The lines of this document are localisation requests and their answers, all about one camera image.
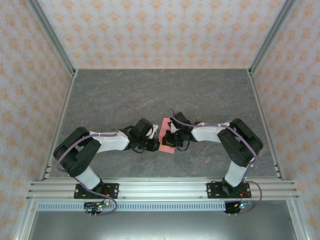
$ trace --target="gray table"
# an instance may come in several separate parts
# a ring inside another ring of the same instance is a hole
[[[182,112],[191,122],[225,123],[240,118],[264,144],[249,175],[276,176],[245,69],[79,70],[58,144],[80,126],[94,132],[115,131],[112,114],[120,105],[137,108],[159,125],[170,117],[169,108]],[[140,118],[130,109],[121,109],[116,119],[118,126],[125,128]],[[175,154],[102,152],[94,157],[91,167],[100,177],[223,177],[230,161],[220,143],[191,142],[187,151],[176,150]],[[50,176],[67,175],[53,168]]]

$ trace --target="red object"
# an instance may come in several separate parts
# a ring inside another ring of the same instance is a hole
[[[175,147],[165,146],[162,145],[162,138],[166,135],[166,130],[171,130],[168,123],[170,123],[170,118],[165,117],[162,121],[160,133],[159,133],[159,141],[160,141],[160,147],[159,151],[174,154],[175,153]]]

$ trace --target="orange floral wallpaper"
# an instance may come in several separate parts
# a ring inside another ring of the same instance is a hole
[[[39,2],[76,69],[243,69],[285,0]]]
[[[297,180],[319,238],[320,1],[296,2],[254,80],[285,177]]]
[[[0,238],[11,240],[70,76],[26,0],[0,1],[0,39]]]

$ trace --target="perforated strip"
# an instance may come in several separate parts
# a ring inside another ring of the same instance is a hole
[[[105,211],[110,211],[114,204],[108,206]],[[84,210],[83,202],[40,202],[40,212],[80,212]],[[180,212],[180,211],[225,211],[224,201],[159,201],[159,202],[120,202],[117,211],[120,212]]]

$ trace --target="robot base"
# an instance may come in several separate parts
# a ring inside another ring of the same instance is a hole
[[[103,183],[101,194],[107,195],[113,199],[118,198],[119,184],[118,183]],[[103,196],[99,196],[85,190],[80,184],[75,185],[75,191],[73,195],[74,199],[105,199]]]
[[[223,191],[222,182],[209,182],[206,184],[206,193],[208,199],[250,199],[247,194],[242,196],[242,193],[251,192],[249,183],[241,183],[237,189],[230,194]]]

